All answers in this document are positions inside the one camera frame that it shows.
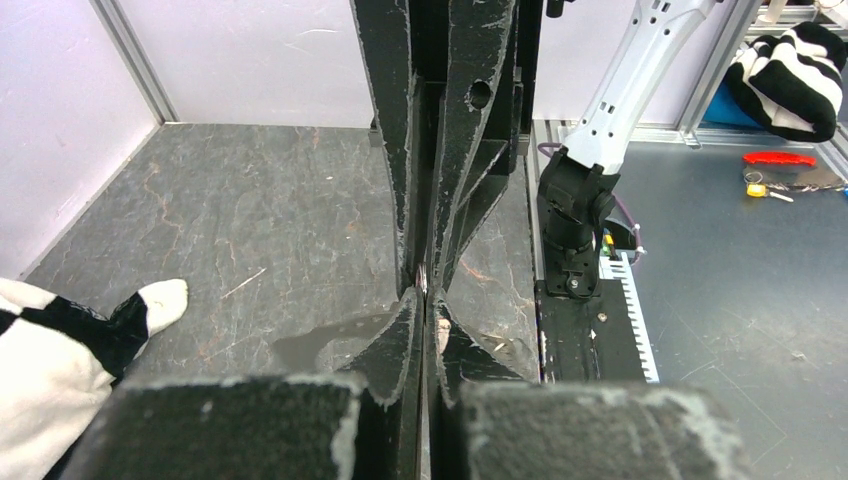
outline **key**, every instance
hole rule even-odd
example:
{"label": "key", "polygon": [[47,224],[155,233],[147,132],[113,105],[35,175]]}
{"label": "key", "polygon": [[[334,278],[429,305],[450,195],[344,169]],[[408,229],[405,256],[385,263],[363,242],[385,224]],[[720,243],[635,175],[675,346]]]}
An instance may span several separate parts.
{"label": "key", "polygon": [[795,201],[795,199],[787,197],[786,195],[770,192],[769,189],[767,189],[766,186],[761,183],[749,183],[746,193],[749,197],[774,197],[789,203]]}

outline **red tool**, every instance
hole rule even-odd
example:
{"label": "red tool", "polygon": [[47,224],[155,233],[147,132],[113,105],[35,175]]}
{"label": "red tool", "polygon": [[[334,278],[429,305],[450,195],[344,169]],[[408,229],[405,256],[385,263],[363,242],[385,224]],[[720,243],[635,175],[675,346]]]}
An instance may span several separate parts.
{"label": "red tool", "polygon": [[789,152],[751,152],[742,156],[745,163],[768,163],[772,165],[816,165],[816,158]]}

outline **white panel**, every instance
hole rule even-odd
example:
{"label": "white panel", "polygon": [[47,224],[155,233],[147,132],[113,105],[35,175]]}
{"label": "white panel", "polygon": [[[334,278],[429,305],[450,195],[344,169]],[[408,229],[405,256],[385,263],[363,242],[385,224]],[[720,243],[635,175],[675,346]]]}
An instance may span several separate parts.
{"label": "white panel", "polygon": [[[648,104],[642,123],[677,124],[734,4],[732,0],[717,4],[689,38]],[[580,118],[615,54],[634,5],[635,0],[579,1],[566,3],[561,18],[543,18],[533,118]]]}
{"label": "white panel", "polygon": [[24,273],[155,125],[88,2],[0,2],[0,276]]}
{"label": "white panel", "polygon": [[121,0],[180,121],[367,127],[348,0]]}

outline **blue object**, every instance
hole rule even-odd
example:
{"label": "blue object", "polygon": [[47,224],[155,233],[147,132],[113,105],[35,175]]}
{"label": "blue object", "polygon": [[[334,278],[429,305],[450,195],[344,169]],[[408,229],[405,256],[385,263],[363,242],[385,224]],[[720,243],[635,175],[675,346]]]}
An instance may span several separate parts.
{"label": "blue object", "polygon": [[730,95],[730,89],[724,82],[719,85],[715,96],[713,96],[707,112],[704,113],[705,122],[723,123],[726,125],[738,125],[740,127],[753,127],[762,130],[763,127],[745,114]]}

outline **striped fabric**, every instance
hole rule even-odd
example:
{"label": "striped fabric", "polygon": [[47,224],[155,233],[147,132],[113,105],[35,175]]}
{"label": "striped fabric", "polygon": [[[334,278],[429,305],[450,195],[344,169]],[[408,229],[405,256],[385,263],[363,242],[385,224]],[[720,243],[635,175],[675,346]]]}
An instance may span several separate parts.
{"label": "striped fabric", "polygon": [[742,111],[769,132],[825,142],[836,132],[845,61],[836,34],[804,22],[780,38],[756,39],[737,55],[724,81]]}

